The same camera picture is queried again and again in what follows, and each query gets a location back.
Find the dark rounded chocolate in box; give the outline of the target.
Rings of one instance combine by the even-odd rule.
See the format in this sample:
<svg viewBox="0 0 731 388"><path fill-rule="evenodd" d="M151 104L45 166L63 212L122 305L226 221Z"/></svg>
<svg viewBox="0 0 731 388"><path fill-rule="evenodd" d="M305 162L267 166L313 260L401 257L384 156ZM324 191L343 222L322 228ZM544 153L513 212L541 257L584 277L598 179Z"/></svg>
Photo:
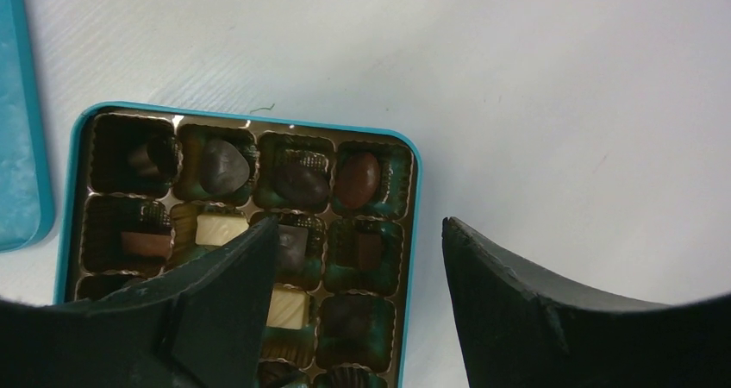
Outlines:
<svg viewBox="0 0 731 388"><path fill-rule="evenodd" d="M248 181L250 171L246 158L232 143L213 139L203 147L199 183L210 195L226 195L239 190Z"/></svg>

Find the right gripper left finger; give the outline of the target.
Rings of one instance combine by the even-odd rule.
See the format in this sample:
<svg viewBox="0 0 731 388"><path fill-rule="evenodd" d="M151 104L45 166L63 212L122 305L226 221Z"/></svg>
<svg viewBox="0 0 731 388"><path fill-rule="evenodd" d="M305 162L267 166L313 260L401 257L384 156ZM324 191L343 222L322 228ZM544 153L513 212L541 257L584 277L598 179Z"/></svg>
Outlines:
<svg viewBox="0 0 731 388"><path fill-rule="evenodd" d="M250 387L278 224L93 301L1 303L4 387Z"/></svg>

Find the dark cylinder chocolate in box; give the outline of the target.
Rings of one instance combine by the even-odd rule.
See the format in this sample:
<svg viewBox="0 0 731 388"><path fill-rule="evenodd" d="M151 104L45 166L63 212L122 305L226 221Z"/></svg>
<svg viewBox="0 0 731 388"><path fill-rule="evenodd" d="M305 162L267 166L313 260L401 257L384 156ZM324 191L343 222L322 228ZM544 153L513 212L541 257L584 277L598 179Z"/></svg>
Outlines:
<svg viewBox="0 0 731 388"><path fill-rule="evenodd" d="M129 166L142 178L167 180L178 172L178 145L171 136L153 137L127 156Z"/></svg>

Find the milk bar chocolate in box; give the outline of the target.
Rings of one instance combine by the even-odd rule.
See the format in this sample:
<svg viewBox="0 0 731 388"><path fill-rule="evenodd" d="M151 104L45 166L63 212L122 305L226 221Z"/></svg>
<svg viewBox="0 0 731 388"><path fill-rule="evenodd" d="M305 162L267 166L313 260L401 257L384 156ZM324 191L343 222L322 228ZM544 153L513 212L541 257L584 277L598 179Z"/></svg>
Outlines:
<svg viewBox="0 0 731 388"><path fill-rule="evenodd" d="M165 260L172 255L170 235L123 231L120 236L125 254Z"/></svg>

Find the teal box lid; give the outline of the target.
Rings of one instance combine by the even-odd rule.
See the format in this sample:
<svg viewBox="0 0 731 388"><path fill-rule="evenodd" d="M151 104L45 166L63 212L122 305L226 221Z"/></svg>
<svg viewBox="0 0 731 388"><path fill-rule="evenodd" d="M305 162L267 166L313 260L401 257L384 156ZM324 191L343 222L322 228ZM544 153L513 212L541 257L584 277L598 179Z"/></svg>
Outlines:
<svg viewBox="0 0 731 388"><path fill-rule="evenodd" d="M24 0L1 0L1 251L43 240L54 221Z"/></svg>

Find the teal chocolate box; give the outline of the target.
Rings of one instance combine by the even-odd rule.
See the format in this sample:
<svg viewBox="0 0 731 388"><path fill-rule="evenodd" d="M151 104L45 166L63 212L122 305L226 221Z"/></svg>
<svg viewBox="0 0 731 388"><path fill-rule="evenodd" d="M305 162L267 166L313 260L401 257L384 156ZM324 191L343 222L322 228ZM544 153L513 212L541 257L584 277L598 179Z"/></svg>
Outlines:
<svg viewBox="0 0 731 388"><path fill-rule="evenodd" d="M171 136L178 145L174 178L142 178L127 162L146 140ZM210 195L199 183L205 144L232 143L250 165L237 191ZM349 210L334 196L345 160L369 152L380 165L371 200ZM322 173L327 199L300 206L272 187L273 170L296 162ZM278 268L275 287L309 294L302 329L265 325L255 385L269 387L398 387L408 324L409 269L419 200L420 159L400 134L375 128L310 124L255 116L108 103L81 115L72 137L66 221L55 299L100 298L132 278L153 278L202 256L195 243L201 214L269 216L309 231L303 270ZM121 232L170 235L168 260L125 254ZM358 268L358 233L381 235L380 267Z"/></svg>

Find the small dark chocolate in box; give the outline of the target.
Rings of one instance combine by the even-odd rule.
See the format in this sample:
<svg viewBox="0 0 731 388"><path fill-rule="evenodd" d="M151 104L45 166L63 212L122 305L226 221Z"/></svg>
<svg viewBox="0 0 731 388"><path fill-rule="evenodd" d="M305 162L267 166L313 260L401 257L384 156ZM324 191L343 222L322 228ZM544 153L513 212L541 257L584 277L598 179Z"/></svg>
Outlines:
<svg viewBox="0 0 731 388"><path fill-rule="evenodd" d="M363 272L380 267L384 245L382 237L376 233L358 233L356 240L358 268Z"/></svg>

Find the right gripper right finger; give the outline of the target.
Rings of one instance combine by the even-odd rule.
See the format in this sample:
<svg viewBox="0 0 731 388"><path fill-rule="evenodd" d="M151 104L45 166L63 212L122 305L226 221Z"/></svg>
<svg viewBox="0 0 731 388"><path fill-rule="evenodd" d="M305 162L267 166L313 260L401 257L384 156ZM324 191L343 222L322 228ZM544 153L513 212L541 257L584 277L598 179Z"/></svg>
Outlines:
<svg viewBox="0 0 731 388"><path fill-rule="evenodd" d="M727 387L730 298L664 305L563 277L460 219L442 224L472 387Z"/></svg>

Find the white chocolate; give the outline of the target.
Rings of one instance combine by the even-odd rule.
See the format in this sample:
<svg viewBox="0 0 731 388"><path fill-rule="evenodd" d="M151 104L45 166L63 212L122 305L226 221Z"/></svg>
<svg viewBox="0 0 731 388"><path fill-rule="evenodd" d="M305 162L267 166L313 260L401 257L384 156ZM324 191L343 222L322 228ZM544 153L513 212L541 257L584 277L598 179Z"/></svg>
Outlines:
<svg viewBox="0 0 731 388"><path fill-rule="evenodd" d="M302 329L309 323L309 294L285 287L272 290L266 326L279 329Z"/></svg>
<svg viewBox="0 0 731 388"><path fill-rule="evenodd" d="M195 243L199 246L219 247L249 228L244 216L201 214L197 217Z"/></svg>

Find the dark oval chocolate in box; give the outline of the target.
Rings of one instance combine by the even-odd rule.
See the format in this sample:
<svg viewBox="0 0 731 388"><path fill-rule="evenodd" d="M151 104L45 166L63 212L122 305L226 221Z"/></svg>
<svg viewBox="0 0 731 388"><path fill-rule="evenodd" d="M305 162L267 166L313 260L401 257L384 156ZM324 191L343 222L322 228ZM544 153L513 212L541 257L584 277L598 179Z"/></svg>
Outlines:
<svg viewBox="0 0 731 388"><path fill-rule="evenodd" d="M283 199L300 206L319 205L329 193L328 181L322 173L296 162L273 170L272 187Z"/></svg>

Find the dark ridged chocolate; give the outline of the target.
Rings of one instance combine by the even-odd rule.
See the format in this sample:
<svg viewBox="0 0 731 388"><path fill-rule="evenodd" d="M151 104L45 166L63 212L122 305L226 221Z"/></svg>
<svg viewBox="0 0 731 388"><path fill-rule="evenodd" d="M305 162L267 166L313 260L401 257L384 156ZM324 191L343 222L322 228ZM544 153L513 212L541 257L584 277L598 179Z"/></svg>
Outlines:
<svg viewBox="0 0 731 388"><path fill-rule="evenodd" d="M278 266L285 272L303 270L309 231L303 227L278 225Z"/></svg>

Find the milk oval chocolate in box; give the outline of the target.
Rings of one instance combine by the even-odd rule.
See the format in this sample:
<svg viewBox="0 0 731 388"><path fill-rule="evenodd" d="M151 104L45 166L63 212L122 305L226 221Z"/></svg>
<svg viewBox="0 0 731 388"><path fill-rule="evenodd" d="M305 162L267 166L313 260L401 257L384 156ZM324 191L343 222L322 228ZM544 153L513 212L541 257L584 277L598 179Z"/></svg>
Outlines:
<svg viewBox="0 0 731 388"><path fill-rule="evenodd" d="M380 165L369 152L356 153L343 163L334 185L334 196L341 205L356 210L367 204L380 183Z"/></svg>

